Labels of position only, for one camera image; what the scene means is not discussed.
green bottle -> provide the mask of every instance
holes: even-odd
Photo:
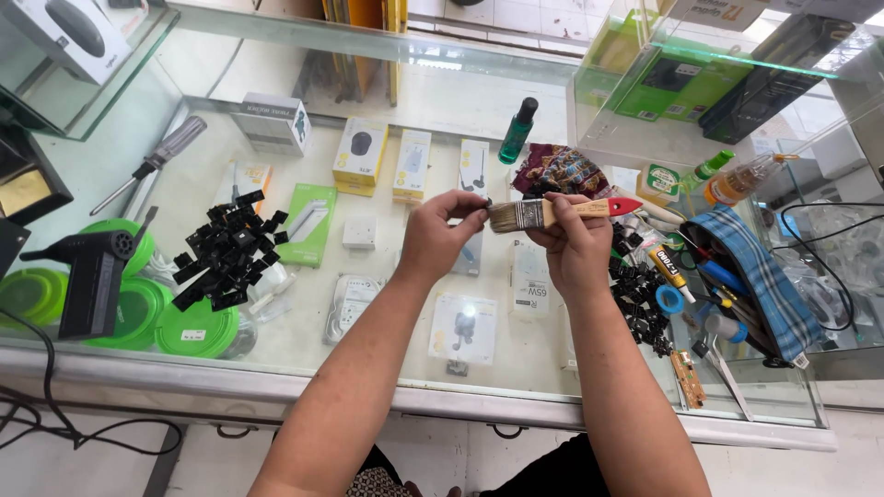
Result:
[[[734,152],[722,150],[715,157],[703,161],[701,165],[695,167],[694,172],[682,176],[682,183],[685,184],[689,192],[694,191],[712,176],[715,176],[715,173],[732,158],[734,158]]]
[[[528,97],[522,100],[522,107],[519,113],[513,116],[513,120],[509,123],[507,136],[504,136],[503,143],[500,145],[498,159],[504,164],[512,164],[522,152],[522,145],[528,139],[528,133],[534,126],[534,112],[537,112],[537,99]]]

orange bottle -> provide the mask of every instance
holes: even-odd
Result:
[[[798,156],[766,153],[730,171],[719,172],[706,184],[703,197],[710,205],[720,202],[734,206],[781,170],[786,159],[796,158]]]

metal brush ferrule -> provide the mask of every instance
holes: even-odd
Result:
[[[544,227],[543,199],[522,200],[515,203],[515,224],[519,230]]]

patterned cloth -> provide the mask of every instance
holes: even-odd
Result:
[[[596,200],[611,190],[598,166],[575,149],[531,143],[529,151],[513,181],[513,188],[524,194],[556,191]]]
[[[723,243],[740,264],[751,291],[758,297],[781,358],[792,362],[822,336],[823,330],[774,258],[728,206],[700,214],[691,223]]]
[[[392,481],[384,468],[371,468],[356,475],[347,497],[412,497],[411,492]]]

person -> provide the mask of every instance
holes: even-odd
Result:
[[[582,220],[582,195],[547,194],[558,224],[528,236],[546,249],[568,306],[586,434],[483,495],[708,496],[703,469],[608,290],[613,236]],[[433,285],[488,218],[482,197],[452,190],[412,212],[398,268],[310,380],[279,430],[249,497],[420,495],[374,447],[408,341]],[[463,219],[449,227],[449,218]],[[452,488],[450,497],[461,494]]]

